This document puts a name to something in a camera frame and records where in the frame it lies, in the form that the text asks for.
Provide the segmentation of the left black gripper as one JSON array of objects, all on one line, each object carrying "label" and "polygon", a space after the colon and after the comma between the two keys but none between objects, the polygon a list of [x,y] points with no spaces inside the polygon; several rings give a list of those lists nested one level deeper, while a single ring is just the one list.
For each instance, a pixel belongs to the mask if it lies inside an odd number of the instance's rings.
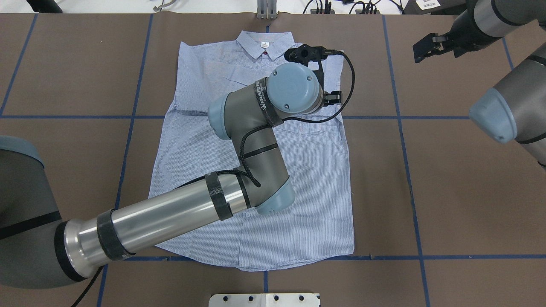
[{"label": "left black gripper", "polygon": [[322,106],[339,105],[343,103],[343,92],[336,90],[331,93],[324,91],[322,93]]}]

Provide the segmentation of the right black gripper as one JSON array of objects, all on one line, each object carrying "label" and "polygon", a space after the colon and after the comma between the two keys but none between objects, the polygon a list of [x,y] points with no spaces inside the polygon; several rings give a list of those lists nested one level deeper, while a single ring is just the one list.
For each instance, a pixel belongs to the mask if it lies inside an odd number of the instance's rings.
[{"label": "right black gripper", "polygon": [[437,52],[451,52],[458,48],[454,39],[447,34],[429,33],[412,46],[416,64],[437,54]]}]

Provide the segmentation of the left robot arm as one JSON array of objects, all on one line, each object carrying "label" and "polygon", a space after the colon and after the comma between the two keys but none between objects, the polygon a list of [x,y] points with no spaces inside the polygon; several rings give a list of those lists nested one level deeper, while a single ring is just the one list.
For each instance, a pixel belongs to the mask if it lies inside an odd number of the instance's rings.
[{"label": "left robot arm", "polygon": [[93,278],[113,261],[224,221],[295,201],[293,179],[274,129],[304,120],[329,101],[321,65],[285,63],[210,104],[207,123],[235,149],[239,165],[168,183],[135,204],[88,220],[63,220],[37,148],[1,136],[1,284],[57,288]]}]

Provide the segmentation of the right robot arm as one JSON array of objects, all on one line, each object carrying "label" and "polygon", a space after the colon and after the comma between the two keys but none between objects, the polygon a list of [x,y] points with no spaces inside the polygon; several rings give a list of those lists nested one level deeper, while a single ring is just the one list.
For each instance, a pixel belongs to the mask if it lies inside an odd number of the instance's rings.
[{"label": "right robot arm", "polygon": [[[532,22],[545,29],[543,0],[468,0],[442,35],[429,33],[412,47],[418,64],[452,52],[480,51]],[[491,139],[517,142],[544,169],[546,163],[546,46],[542,44],[501,78],[469,110],[470,120]]]}]

